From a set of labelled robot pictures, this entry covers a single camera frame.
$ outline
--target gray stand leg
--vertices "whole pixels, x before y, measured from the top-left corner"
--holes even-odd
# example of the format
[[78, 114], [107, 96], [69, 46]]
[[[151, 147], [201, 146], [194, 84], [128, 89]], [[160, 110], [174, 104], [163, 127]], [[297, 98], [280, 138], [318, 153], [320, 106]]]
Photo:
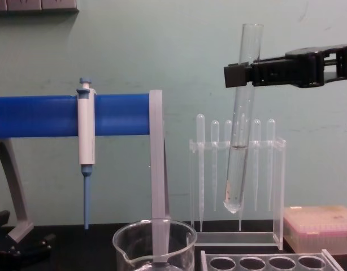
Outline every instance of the gray stand leg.
[[[150, 153], [152, 218], [170, 218], [161, 90], [150, 91]], [[167, 254], [170, 224], [154, 221], [152, 231], [153, 255]]]
[[15, 242], [19, 243], [33, 229], [33, 222], [27, 214], [27, 204], [10, 139], [0, 140], [0, 161], [9, 185], [16, 219], [18, 221], [15, 228], [8, 235]]

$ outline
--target micropipette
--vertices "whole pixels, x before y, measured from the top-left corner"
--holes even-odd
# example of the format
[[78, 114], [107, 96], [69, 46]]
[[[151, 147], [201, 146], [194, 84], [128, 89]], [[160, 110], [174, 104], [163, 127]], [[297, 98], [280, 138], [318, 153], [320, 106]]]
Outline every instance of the micropipette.
[[199, 219], [200, 231], [202, 231], [204, 200], [205, 200], [205, 183], [204, 183], [204, 150], [205, 150], [205, 117], [198, 114], [196, 117], [196, 142], [198, 147], [198, 186], [199, 186]]
[[254, 209], [258, 208], [258, 183], [259, 183], [259, 147], [261, 140], [261, 122], [255, 119], [253, 122], [253, 142], [254, 142], [254, 161], [253, 161], [253, 187], [254, 187]]
[[84, 229], [89, 227], [89, 179], [92, 175], [92, 165], [96, 162], [95, 136], [96, 126], [94, 121], [94, 96], [96, 91], [91, 89], [91, 80], [81, 78], [81, 89], [78, 93], [78, 145], [79, 164], [84, 180]]
[[212, 145], [212, 198], [214, 200], [214, 211], [216, 211], [216, 194], [218, 190], [218, 143], [219, 122], [211, 122], [211, 145]]
[[266, 134], [268, 140], [268, 169], [267, 169], [267, 191], [268, 191], [268, 210], [271, 210], [271, 190], [273, 184], [273, 156], [275, 143], [275, 120], [270, 119], [266, 123]]

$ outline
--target beaker rim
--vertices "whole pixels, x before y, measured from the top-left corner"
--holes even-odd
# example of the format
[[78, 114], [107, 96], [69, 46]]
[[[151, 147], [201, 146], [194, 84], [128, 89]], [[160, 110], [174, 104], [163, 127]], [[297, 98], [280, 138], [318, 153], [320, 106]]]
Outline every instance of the beaker rim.
[[[135, 258], [135, 259], [129, 259], [127, 254], [116, 244], [115, 238], [117, 238], [117, 236], [119, 234], [121, 234], [122, 232], [124, 232], [125, 230], [131, 229], [133, 227], [136, 227], [136, 226], [139, 226], [139, 225], [142, 225], [142, 224], [152, 224], [153, 221], [170, 222], [170, 224], [183, 226], [183, 227], [185, 227], [186, 229], [188, 229], [192, 233], [193, 240], [187, 246], [185, 246], [184, 248], [182, 248], [180, 250], [177, 250], [177, 251], [174, 251], [174, 252], [170, 252], [170, 253], [164, 254], [164, 255], [157, 255], [157, 256], [146, 255], [146, 256]], [[194, 228], [192, 228], [191, 226], [189, 226], [186, 223], [183, 223], [183, 222], [180, 222], [180, 221], [176, 221], [176, 220], [172, 220], [170, 218], [153, 218], [153, 219], [145, 219], [145, 220], [136, 221], [134, 223], [130, 223], [130, 224], [120, 228], [118, 231], [116, 231], [115, 234], [113, 235], [113, 238], [112, 238], [112, 243], [113, 243], [113, 246], [115, 247], [115, 249], [117, 251], [119, 251], [123, 255], [123, 257], [126, 260], [126, 262], [128, 262], [130, 264], [133, 264], [133, 263], [135, 263], [137, 261], [142, 261], [142, 260], [154, 260], [154, 259], [158, 259], [158, 258], [162, 258], [162, 257], [169, 258], [169, 257], [175, 256], [175, 255], [181, 254], [181, 253], [185, 252], [186, 250], [189, 250], [192, 246], [194, 246], [196, 241], [197, 241], [197, 233], [196, 233]]]
[[245, 23], [245, 24], [242, 24], [243, 27], [264, 27], [263, 24], [257, 24], [257, 23]]

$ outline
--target glass test tube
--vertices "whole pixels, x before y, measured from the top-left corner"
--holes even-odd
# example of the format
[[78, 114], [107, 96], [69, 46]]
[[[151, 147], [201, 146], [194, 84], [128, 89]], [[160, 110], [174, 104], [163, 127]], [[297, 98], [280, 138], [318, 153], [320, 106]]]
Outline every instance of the glass test tube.
[[[242, 26], [240, 63], [252, 64], [259, 59], [262, 32], [259, 24]], [[254, 86], [250, 82], [236, 88], [224, 201], [231, 213], [236, 213], [242, 204], [253, 102]]]

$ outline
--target rack hole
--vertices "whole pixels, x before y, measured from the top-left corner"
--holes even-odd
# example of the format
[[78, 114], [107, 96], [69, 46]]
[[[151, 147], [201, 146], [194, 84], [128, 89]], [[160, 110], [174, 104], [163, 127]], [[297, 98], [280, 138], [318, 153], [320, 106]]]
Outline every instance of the rack hole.
[[262, 270], [265, 262], [257, 257], [247, 257], [240, 260], [240, 265], [249, 270]]
[[296, 266], [295, 262], [288, 257], [273, 257], [269, 263], [279, 270], [292, 270]]
[[210, 265], [217, 270], [232, 270], [235, 262], [227, 257], [214, 258], [210, 261]]
[[303, 256], [299, 258], [299, 263], [307, 268], [311, 269], [323, 269], [326, 267], [326, 263], [318, 257], [315, 256]]

